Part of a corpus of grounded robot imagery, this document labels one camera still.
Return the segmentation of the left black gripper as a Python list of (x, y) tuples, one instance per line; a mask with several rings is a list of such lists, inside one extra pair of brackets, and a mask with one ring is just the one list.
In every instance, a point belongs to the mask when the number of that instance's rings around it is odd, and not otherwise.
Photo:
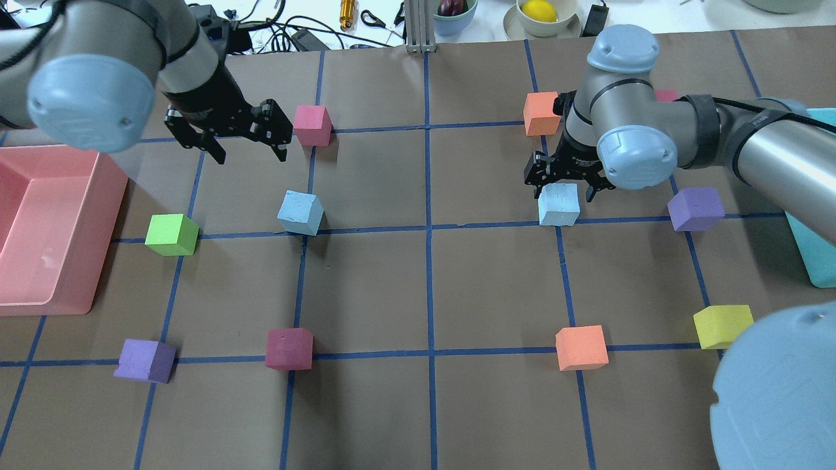
[(227, 152), (216, 137), (241, 136), (270, 146), (281, 163), (287, 160), (293, 124), (275, 99), (248, 103), (224, 63), (197, 88), (163, 95), (178, 113), (165, 118), (165, 126), (181, 146), (198, 147), (224, 165)]

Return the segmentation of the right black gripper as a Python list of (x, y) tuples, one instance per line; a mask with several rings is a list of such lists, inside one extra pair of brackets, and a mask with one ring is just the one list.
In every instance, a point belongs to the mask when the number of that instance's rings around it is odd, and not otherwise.
[(577, 142), (562, 134), (555, 152), (547, 155), (533, 151), (524, 169), (524, 184), (532, 185), (532, 196), (540, 199), (544, 185), (562, 180), (585, 181), (585, 202), (591, 203), (598, 191), (615, 190), (615, 185), (603, 175), (603, 164), (597, 149)]

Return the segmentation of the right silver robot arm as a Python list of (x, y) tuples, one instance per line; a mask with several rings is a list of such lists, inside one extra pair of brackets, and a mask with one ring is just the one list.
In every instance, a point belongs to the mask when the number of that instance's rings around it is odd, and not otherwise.
[[(555, 99), (555, 152), (533, 152), (526, 164), (535, 197), (561, 180), (587, 181), (594, 195), (722, 165), (833, 243), (834, 126), (791, 99), (658, 101), (650, 74), (659, 51), (636, 25), (598, 33), (581, 86)], [(833, 469), (834, 359), (833, 302), (788, 307), (744, 330), (713, 382), (719, 468)]]

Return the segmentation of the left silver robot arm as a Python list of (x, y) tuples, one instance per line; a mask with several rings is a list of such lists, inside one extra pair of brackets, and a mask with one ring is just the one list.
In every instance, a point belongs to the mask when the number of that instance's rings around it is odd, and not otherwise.
[(2, 32), (2, 128), (39, 129), (76, 149), (126, 151), (161, 93), (185, 149), (226, 161), (241, 137), (286, 161), (293, 125), (274, 99), (250, 104), (226, 66), (226, 29), (182, 1), (54, 1), (45, 23)]

